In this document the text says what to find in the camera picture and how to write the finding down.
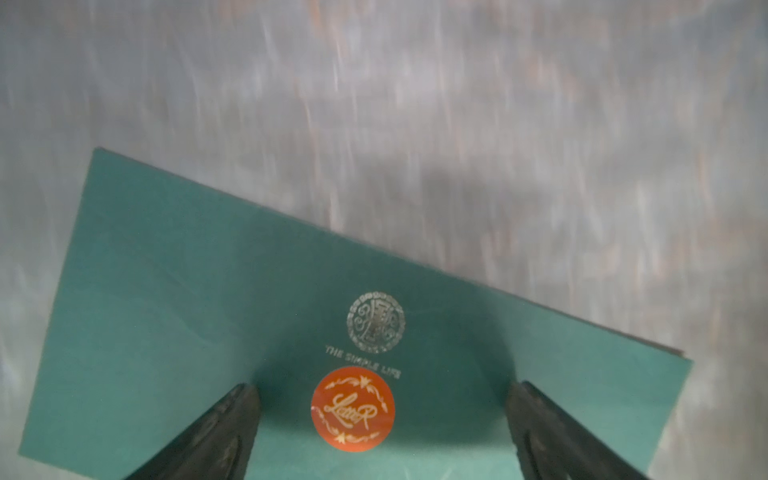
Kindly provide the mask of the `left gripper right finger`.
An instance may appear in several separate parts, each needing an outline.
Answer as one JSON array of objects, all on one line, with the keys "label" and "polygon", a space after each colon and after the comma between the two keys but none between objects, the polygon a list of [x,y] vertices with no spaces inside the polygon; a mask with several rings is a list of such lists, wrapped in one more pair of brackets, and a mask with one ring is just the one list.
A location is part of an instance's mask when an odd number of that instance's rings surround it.
[{"label": "left gripper right finger", "polygon": [[526,480],[647,480],[530,382],[514,382],[506,416]]}]

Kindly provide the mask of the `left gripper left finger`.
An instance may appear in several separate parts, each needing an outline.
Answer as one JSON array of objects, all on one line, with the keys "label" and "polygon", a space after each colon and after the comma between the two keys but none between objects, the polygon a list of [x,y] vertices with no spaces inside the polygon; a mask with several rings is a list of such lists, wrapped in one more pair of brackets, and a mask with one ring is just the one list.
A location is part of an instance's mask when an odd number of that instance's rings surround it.
[{"label": "left gripper left finger", "polygon": [[238,384],[127,479],[242,480],[260,417],[258,390]]}]

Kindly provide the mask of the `dark green envelope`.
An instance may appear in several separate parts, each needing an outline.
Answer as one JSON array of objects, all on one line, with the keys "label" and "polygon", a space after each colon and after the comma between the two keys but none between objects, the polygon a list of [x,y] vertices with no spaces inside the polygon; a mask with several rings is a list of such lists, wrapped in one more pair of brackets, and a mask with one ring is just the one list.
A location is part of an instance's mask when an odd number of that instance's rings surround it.
[{"label": "dark green envelope", "polygon": [[691,367],[97,149],[20,453],[122,479],[246,383],[251,479],[517,479],[528,381],[645,470]]}]

